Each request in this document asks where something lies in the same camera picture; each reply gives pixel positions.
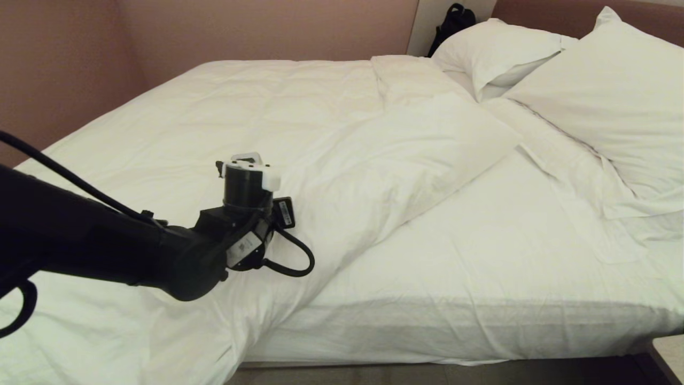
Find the bag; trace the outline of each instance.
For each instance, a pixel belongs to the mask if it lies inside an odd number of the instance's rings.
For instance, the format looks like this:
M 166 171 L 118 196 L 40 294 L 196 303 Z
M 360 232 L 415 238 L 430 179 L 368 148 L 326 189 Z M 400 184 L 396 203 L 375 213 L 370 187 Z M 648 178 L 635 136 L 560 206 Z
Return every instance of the bag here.
M 472 27 L 477 23 L 475 20 L 475 14 L 473 11 L 466 9 L 463 5 L 459 3 L 454 3 L 447 11 L 447 16 L 444 18 L 444 23 L 441 27 L 437 27 L 437 35 L 434 37 L 432 42 L 432 47 L 430 47 L 430 52 L 428 57 L 431 58 L 434 52 L 437 50 L 444 40 L 448 39 L 451 35 L 456 32 L 462 31 L 468 27 Z

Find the beige wall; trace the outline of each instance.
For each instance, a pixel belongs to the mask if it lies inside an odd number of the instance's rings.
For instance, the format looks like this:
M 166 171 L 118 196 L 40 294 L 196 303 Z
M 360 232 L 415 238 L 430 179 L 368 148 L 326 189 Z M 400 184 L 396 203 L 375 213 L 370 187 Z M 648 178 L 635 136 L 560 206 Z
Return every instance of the beige wall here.
M 120 0 L 154 86 L 212 60 L 404 54 L 418 0 Z
M 146 89 L 115 0 L 0 1 L 0 55 L 0 129 L 39 149 Z

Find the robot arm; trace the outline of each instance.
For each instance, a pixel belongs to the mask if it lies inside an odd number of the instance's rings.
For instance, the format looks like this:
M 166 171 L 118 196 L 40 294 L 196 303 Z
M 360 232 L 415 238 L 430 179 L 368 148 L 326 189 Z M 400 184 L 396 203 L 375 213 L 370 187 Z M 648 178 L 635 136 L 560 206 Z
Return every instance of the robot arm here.
M 0 132 L 0 139 L 63 171 L 9 134 Z M 0 298 L 14 288 L 25 296 L 22 313 L 0 330 L 0 338 L 30 317 L 36 289 L 28 279 L 39 270 L 160 288 L 180 301 L 207 294 L 228 278 L 226 268 L 266 266 L 295 277 L 310 273 L 311 251 L 285 232 L 294 227 L 291 200 L 273 200 L 279 178 L 257 154 L 250 155 L 217 162 L 226 181 L 223 206 L 201 211 L 190 229 L 156 221 L 151 212 L 133 212 L 73 174 L 68 179 L 118 211 L 0 165 Z M 264 258 L 274 231 L 304 250 L 307 269 L 291 270 Z

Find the pillow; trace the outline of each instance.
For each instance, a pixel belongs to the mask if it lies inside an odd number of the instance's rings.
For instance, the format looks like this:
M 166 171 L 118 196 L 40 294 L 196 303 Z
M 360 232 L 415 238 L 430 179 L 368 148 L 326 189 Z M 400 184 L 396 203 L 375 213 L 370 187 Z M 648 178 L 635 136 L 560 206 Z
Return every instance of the pillow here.
M 443 71 L 467 73 L 473 79 L 475 99 L 481 101 L 487 83 L 511 87 L 575 42 L 575 38 L 491 18 L 446 39 L 432 59 Z
M 607 17 L 515 85 L 515 100 L 601 159 L 609 218 L 684 205 L 684 49 Z

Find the barcode label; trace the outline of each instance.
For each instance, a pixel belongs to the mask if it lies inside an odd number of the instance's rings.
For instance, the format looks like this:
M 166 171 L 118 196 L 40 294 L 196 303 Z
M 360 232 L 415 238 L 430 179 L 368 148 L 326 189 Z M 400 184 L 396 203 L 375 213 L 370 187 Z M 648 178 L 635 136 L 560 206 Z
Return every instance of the barcode label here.
M 228 267 L 233 267 L 240 263 L 245 257 L 249 256 L 252 251 L 261 246 L 261 239 L 254 235 L 253 232 L 248 232 L 240 238 L 233 246 L 226 250 L 226 261 Z
M 284 201 L 278 203 L 280 206 L 280 212 L 282 212 L 282 219 L 285 221 L 286 226 L 292 224 L 292 218 L 290 217 L 290 211 L 287 209 L 287 204 Z

